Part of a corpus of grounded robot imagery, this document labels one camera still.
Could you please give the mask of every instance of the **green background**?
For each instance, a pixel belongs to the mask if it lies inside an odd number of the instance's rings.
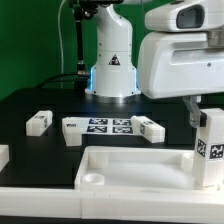
[[[119,5],[115,10],[133,25],[133,64],[146,33],[144,12],[171,2],[154,0],[141,5]],[[61,0],[0,0],[0,99],[20,88],[35,87],[60,74],[60,46],[57,27]],[[72,10],[66,3],[61,15],[65,70],[76,70],[76,30]],[[90,68],[96,60],[96,24],[83,22],[84,57]]]

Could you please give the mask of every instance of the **qr code marker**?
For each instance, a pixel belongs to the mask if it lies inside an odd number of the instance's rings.
[[[108,119],[91,118],[89,120],[89,124],[107,125],[108,124]]]
[[[141,124],[140,132],[144,135],[145,134],[145,126]]]
[[[76,124],[67,124],[67,127],[68,128],[73,128],[73,127],[76,127]]]
[[[198,152],[201,156],[205,157],[205,153],[206,153],[206,144],[205,144],[202,140],[200,140],[200,139],[198,139],[197,152]]]
[[[44,120],[44,127],[45,128],[47,127],[47,118],[45,118],[45,120]]]
[[[145,125],[152,125],[152,124],[154,124],[154,122],[152,122],[152,121],[145,121],[145,122],[143,122],[143,124],[145,124]]]
[[[133,134],[131,127],[113,127],[113,133],[115,134]]]
[[[36,116],[36,117],[34,117],[34,118],[42,120],[42,119],[45,118],[45,116]]]
[[[106,126],[89,126],[87,128],[87,132],[89,133],[107,133]]]
[[[130,119],[114,119],[113,125],[131,126],[131,120]]]
[[[221,159],[224,154],[224,145],[212,145],[209,159]]]

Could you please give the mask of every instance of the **yellow warning triangle sticker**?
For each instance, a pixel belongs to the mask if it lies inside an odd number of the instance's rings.
[[[111,59],[109,65],[121,65],[116,54]]]

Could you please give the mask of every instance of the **white block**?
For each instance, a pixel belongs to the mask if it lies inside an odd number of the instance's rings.
[[[41,136],[52,124],[53,113],[49,110],[39,111],[26,122],[27,136]]]
[[[82,145],[82,132],[74,118],[62,119],[62,132],[67,146]]]
[[[164,142],[165,128],[145,116],[133,116],[132,128],[135,134],[141,134],[151,143]]]
[[[224,111],[203,110],[206,127],[197,129],[193,176],[202,188],[219,185],[224,179]]]
[[[0,171],[6,166],[9,162],[9,146],[0,145]]]

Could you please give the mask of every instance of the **black table surface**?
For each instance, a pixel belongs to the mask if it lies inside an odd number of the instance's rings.
[[[202,107],[221,107],[204,97]],[[53,112],[53,123],[41,137],[26,136],[26,122],[40,110]],[[164,143],[141,136],[83,135],[82,146],[67,147],[62,118],[131,118],[146,116],[166,128]],[[87,100],[74,90],[21,89],[0,102],[0,144],[9,145],[10,161],[0,172],[1,187],[74,188],[74,179],[87,146],[194,148],[195,130],[182,98],[150,100],[140,96],[126,104]],[[0,217],[0,223],[77,223],[84,220]]]

